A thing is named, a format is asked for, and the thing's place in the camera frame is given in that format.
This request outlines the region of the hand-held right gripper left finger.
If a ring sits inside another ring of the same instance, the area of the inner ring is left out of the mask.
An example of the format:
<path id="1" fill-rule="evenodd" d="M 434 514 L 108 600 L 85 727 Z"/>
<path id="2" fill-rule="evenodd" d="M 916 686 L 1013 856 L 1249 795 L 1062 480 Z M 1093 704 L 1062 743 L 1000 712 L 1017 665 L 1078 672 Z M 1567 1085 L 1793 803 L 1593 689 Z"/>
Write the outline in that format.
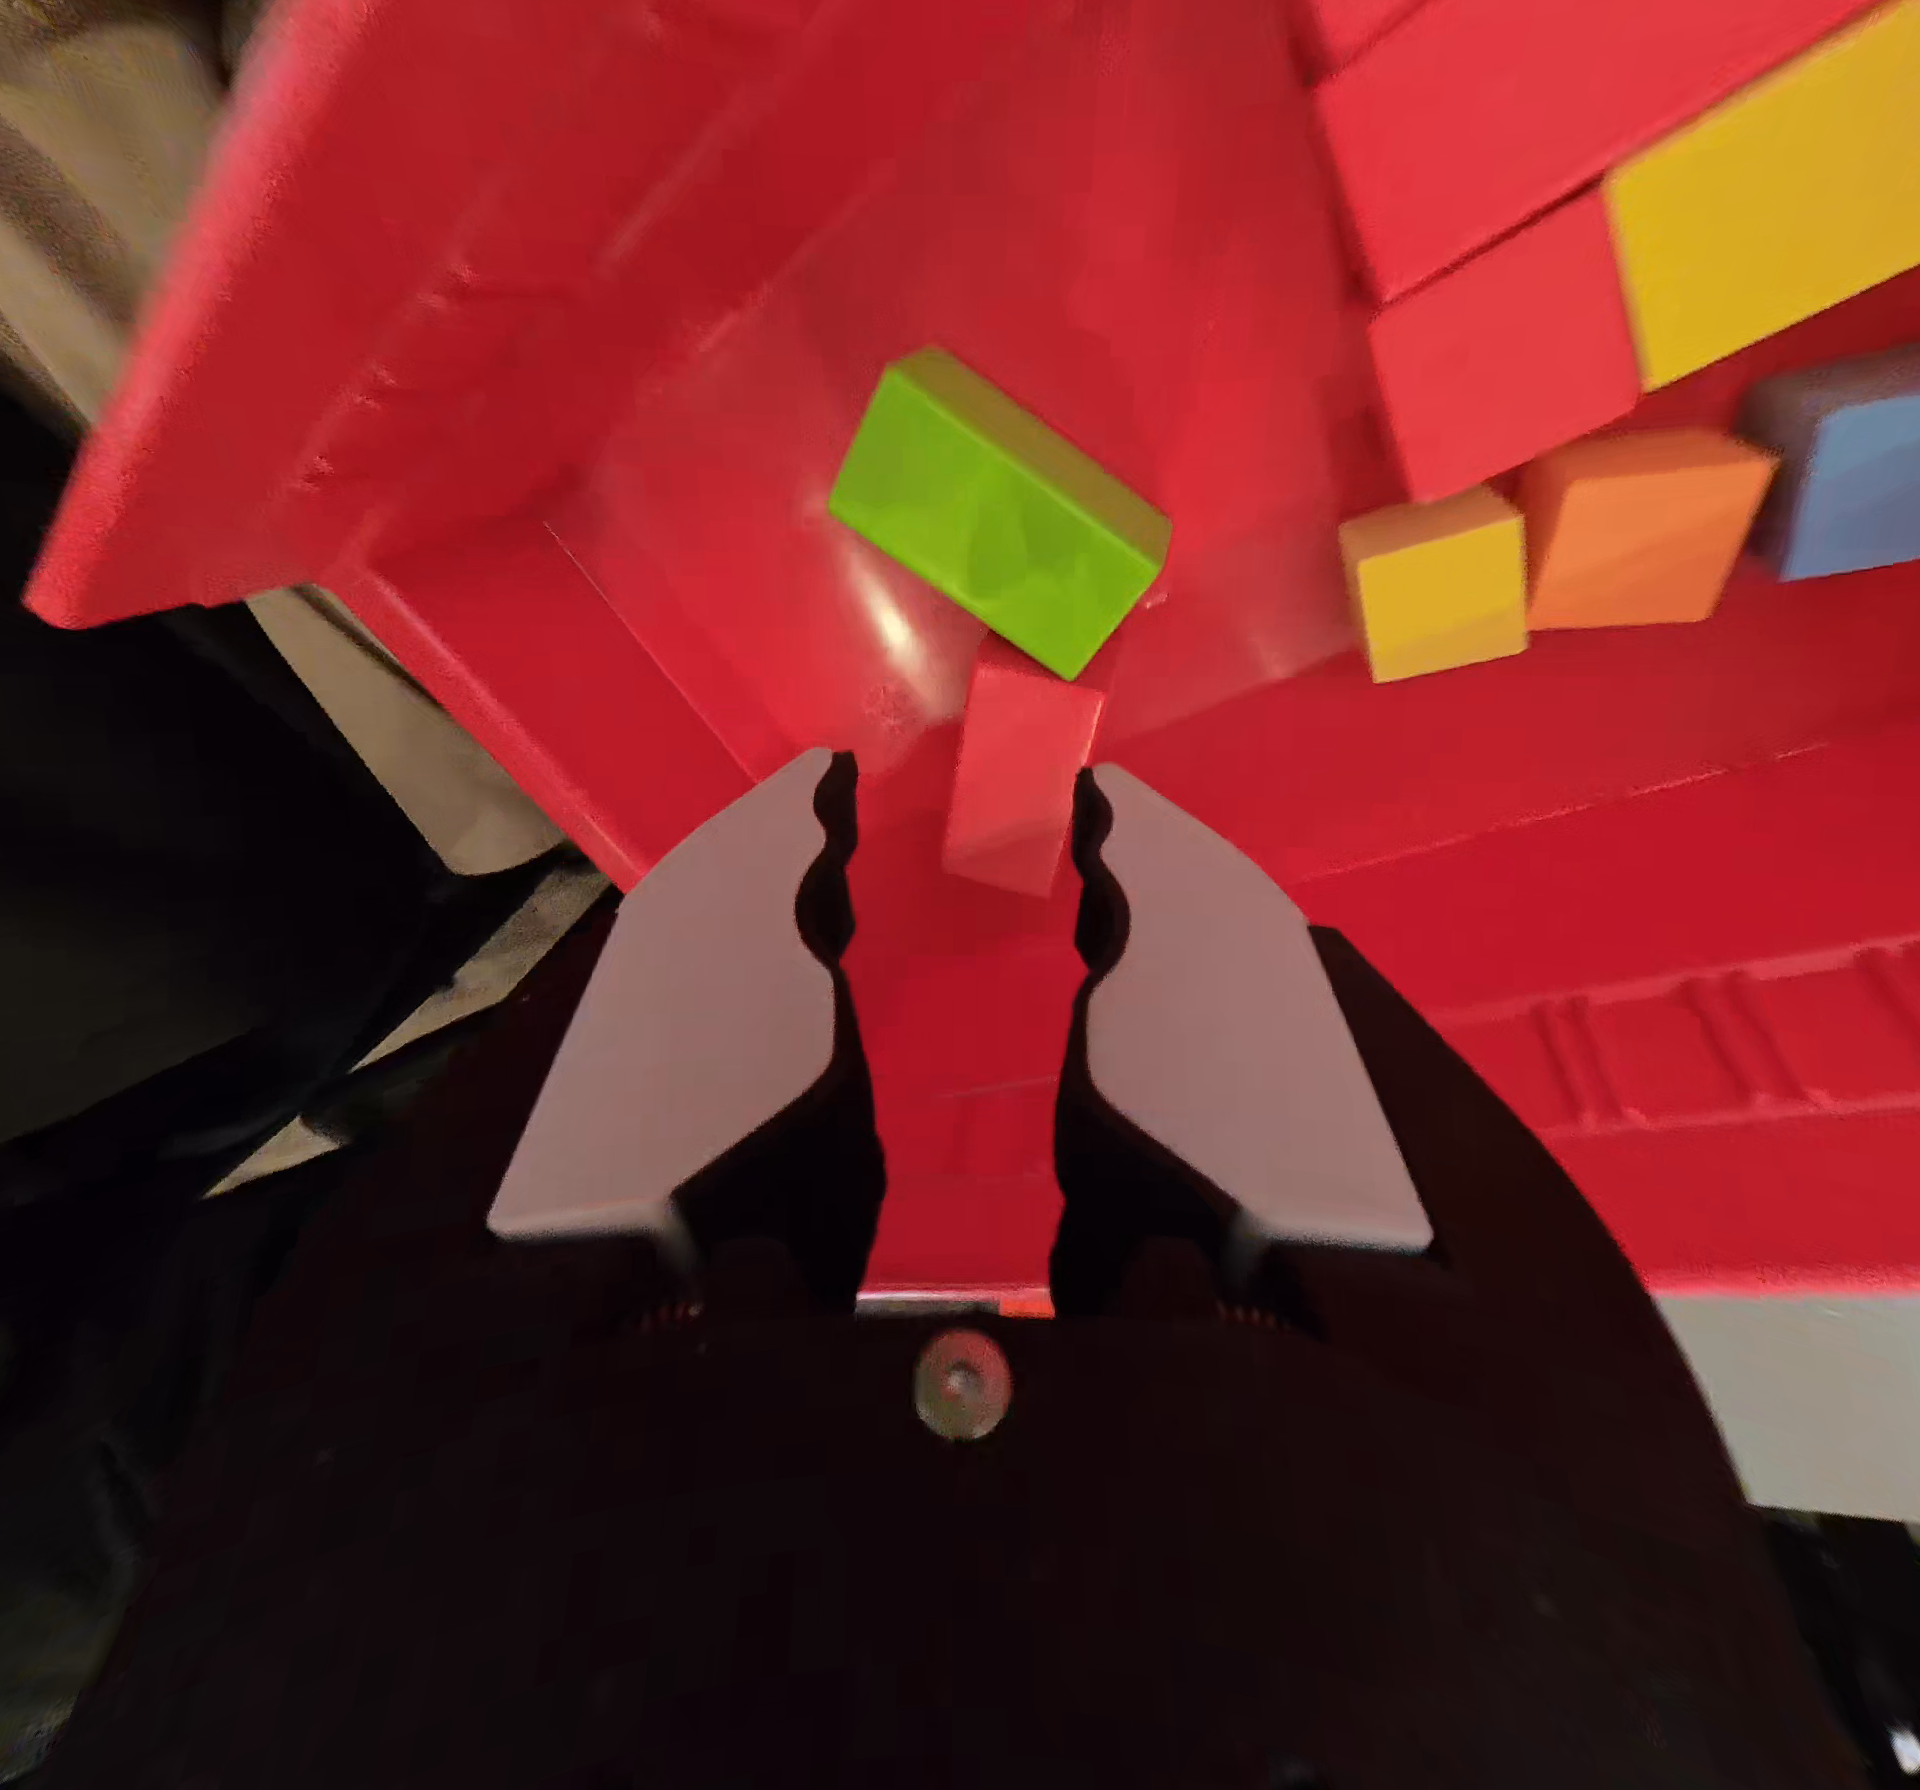
<path id="1" fill-rule="evenodd" d="M 783 1244 L 863 1279 L 863 1039 L 844 969 L 859 765 L 802 750 L 615 913 L 489 1208 L 513 1244 Z"/>

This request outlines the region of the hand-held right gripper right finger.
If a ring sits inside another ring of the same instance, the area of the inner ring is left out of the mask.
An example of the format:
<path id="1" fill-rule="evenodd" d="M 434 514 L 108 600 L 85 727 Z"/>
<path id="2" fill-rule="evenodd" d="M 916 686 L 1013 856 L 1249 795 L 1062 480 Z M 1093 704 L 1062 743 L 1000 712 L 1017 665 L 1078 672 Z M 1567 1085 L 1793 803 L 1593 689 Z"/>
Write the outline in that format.
<path id="1" fill-rule="evenodd" d="M 1282 1249 L 1428 1257 L 1435 1234 L 1310 917 L 1118 764 L 1073 803 L 1083 965 L 1068 1104 L 1102 1184 L 1232 1286 Z"/>

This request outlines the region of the red plastic bin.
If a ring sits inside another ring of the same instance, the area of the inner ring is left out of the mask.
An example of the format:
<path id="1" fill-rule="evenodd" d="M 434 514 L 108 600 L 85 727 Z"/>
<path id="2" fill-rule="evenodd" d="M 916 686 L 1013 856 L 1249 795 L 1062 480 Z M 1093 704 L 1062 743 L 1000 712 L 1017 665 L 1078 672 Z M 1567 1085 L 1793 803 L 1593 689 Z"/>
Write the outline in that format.
<path id="1" fill-rule="evenodd" d="M 1078 677 L 1089 761 L 1448 1028 L 1654 1292 L 1913 1295 L 1916 562 L 1744 547 L 1701 623 L 1376 685 L 1336 528 L 1428 502 L 1310 28 L 286 0 L 27 600 L 323 588 L 629 892 L 849 750 L 870 1292 L 1035 1297 L 1071 862 L 1043 899 L 944 870 L 1000 637 L 827 507 L 882 369 L 941 349 L 1172 522 Z M 1746 386 L 1913 337 L 1909 268 L 1582 438 L 1732 434 Z"/>

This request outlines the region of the small red block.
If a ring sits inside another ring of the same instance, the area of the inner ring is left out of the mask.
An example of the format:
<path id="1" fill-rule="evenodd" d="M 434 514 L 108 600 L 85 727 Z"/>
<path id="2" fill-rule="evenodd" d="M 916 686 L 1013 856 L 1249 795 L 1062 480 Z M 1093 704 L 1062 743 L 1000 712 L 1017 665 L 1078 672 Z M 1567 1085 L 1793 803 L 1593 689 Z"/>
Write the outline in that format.
<path id="1" fill-rule="evenodd" d="M 1071 681 L 1014 646 L 983 643 L 943 831 L 949 875 L 1033 899 L 1052 893 L 1105 704 L 1102 670 Z"/>

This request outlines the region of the yellow cube block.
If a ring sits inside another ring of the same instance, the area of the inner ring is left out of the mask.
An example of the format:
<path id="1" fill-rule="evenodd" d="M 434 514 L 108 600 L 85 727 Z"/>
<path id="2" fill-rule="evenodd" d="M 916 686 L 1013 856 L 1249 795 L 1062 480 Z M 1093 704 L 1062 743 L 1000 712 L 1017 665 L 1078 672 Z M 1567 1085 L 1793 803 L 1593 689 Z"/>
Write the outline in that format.
<path id="1" fill-rule="evenodd" d="M 1376 685 L 1527 651 L 1527 528 L 1494 486 L 1345 520 L 1336 544 Z"/>

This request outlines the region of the lime green rectangular block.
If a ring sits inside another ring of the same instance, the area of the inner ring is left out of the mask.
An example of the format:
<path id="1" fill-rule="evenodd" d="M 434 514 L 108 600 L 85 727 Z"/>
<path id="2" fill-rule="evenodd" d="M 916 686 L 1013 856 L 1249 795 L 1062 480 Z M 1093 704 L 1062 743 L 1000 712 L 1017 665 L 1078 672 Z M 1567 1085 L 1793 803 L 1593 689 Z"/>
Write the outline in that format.
<path id="1" fill-rule="evenodd" d="M 1172 548 L 1164 510 L 934 347 L 882 369 L 827 507 L 1068 681 L 1153 589 Z"/>

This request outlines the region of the orange block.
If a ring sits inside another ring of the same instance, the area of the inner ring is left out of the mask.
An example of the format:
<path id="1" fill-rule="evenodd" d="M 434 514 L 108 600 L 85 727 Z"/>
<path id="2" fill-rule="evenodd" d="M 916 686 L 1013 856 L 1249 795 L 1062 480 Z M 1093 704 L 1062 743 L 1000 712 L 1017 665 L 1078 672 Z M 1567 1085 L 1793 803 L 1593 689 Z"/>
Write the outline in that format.
<path id="1" fill-rule="evenodd" d="M 1640 629 L 1710 618 L 1779 458 L 1732 434 L 1588 435 L 1518 476 L 1528 629 Z"/>

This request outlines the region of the blue cube block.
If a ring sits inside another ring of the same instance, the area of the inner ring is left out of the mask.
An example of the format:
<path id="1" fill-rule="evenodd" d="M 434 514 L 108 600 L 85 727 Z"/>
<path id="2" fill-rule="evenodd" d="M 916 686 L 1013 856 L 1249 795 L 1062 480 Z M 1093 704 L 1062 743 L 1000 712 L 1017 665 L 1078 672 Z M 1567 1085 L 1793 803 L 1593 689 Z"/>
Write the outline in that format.
<path id="1" fill-rule="evenodd" d="M 1753 386 L 1738 435 L 1777 458 L 1748 551 L 1771 577 L 1839 577 L 1917 560 L 1917 349 Z"/>

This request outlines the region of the long yellow block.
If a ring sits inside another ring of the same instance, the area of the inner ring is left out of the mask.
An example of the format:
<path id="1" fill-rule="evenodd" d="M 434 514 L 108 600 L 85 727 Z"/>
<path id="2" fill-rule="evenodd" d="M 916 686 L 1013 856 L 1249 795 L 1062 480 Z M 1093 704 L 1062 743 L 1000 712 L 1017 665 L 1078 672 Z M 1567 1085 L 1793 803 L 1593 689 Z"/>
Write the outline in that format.
<path id="1" fill-rule="evenodd" d="M 1917 264 L 1917 0 L 1888 0 L 1601 187 L 1645 391 Z"/>

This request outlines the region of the long red block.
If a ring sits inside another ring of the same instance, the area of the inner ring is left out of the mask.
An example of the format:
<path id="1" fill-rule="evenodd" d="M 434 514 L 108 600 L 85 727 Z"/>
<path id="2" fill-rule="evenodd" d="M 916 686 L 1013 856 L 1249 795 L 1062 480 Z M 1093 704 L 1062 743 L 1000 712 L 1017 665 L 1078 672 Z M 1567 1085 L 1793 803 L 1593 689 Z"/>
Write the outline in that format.
<path id="1" fill-rule="evenodd" d="M 1317 89 L 1373 297 L 1423 286 L 1881 2 L 1426 2 Z"/>

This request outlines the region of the person's tan trousers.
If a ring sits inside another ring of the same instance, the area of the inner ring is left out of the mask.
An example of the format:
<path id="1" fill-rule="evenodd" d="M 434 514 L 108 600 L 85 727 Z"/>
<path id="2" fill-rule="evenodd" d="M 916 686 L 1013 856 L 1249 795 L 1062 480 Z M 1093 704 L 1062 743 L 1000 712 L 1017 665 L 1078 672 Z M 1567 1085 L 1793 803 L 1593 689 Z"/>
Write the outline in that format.
<path id="1" fill-rule="evenodd" d="M 273 0 L 3 0 L 5 388 L 110 402 Z"/>

